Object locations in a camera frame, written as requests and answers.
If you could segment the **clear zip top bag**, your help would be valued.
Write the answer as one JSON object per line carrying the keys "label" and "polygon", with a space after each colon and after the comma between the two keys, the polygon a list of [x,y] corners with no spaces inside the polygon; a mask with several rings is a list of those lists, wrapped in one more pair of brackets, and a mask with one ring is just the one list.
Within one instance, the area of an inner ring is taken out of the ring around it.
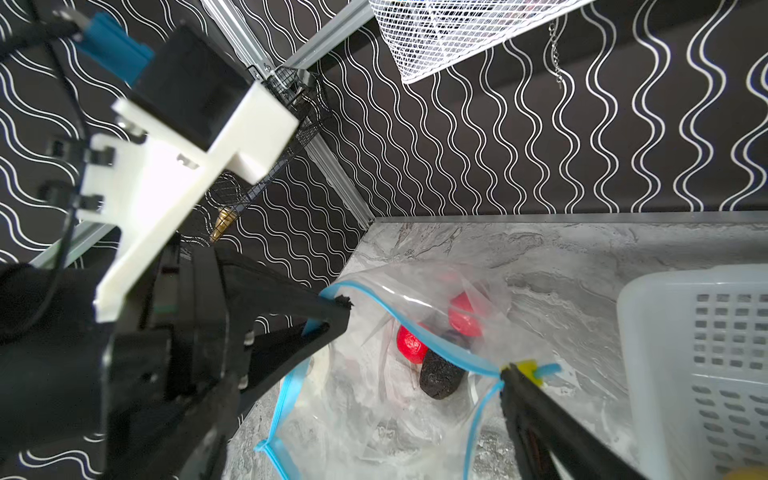
{"label": "clear zip top bag", "polygon": [[[463,292],[488,300],[482,337],[449,324]],[[322,297],[351,302],[347,330],[282,380],[256,446],[283,479],[468,479],[483,425],[500,415],[502,369],[536,385],[561,370],[547,343],[510,319],[505,281],[488,269],[389,264],[344,276]],[[456,393],[434,400],[420,389],[422,364],[396,346],[400,326],[467,371]]]}

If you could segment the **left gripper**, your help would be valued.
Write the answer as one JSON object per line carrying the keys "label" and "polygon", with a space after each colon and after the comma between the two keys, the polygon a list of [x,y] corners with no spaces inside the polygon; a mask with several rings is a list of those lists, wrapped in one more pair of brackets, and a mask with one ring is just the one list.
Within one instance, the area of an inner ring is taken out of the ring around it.
{"label": "left gripper", "polygon": [[[103,478],[221,478],[237,413],[343,335],[350,313],[350,301],[234,250],[173,237],[127,294],[104,353]],[[238,319],[272,314],[307,322],[246,347]]]}

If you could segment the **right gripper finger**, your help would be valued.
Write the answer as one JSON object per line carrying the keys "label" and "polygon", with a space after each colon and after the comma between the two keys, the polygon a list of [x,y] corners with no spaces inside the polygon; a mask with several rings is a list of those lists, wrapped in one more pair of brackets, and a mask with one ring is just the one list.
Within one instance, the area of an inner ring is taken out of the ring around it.
{"label": "right gripper finger", "polygon": [[523,479],[559,479],[558,465],[573,479],[643,477],[516,366],[502,369],[501,380],[502,412]]}

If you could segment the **dark red beet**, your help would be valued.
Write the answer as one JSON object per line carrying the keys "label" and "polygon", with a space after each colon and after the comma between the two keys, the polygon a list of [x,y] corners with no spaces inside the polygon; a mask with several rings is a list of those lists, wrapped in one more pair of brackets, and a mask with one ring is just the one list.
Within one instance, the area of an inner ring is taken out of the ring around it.
{"label": "dark red beet", "polygon": [[429,348],[404,326],[397,331],[396,346],[403,357],[414,365],[421,365],[429,352]]}

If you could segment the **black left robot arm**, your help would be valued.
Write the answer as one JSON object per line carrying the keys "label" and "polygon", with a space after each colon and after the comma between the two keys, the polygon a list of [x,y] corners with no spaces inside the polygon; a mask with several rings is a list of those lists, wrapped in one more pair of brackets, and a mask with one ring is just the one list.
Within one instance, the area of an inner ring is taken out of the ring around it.
{"label": "black left robot arm", "polygon": [[350,317],[230,249],[171,241],[105,323],[102,277],[1,270],[5,479],[218,479],[239,417]]}

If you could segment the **red apple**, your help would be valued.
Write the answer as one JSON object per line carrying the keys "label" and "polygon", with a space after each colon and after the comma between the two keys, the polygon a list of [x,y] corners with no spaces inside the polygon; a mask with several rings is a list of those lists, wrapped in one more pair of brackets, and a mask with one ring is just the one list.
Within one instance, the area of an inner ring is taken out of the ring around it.
{"label": "red apple", "polygon": [[488,300],[481,293],[463,292],[450,301],[449,324],[461,335],[470,338],[482,337],[487,316]]}

